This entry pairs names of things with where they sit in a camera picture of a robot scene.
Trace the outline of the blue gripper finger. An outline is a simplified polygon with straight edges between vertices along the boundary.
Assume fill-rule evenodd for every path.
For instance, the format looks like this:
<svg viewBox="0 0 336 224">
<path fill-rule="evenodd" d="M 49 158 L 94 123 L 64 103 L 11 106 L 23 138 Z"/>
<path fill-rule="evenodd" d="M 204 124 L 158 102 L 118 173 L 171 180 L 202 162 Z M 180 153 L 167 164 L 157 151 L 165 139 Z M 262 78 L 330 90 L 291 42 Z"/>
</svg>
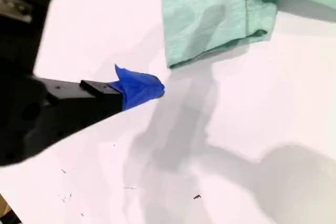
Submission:
<svg viewBox="0 0 336 224">
<path fill-rule="evenodd" d="M 115 67 L 118 80 L 79 83 L 43 79 L 47 96 L 34 130 L 34 148 L 48 148 L 63 138 L 110 116 L 164 94 L 154 75 Z"/>
</svg>

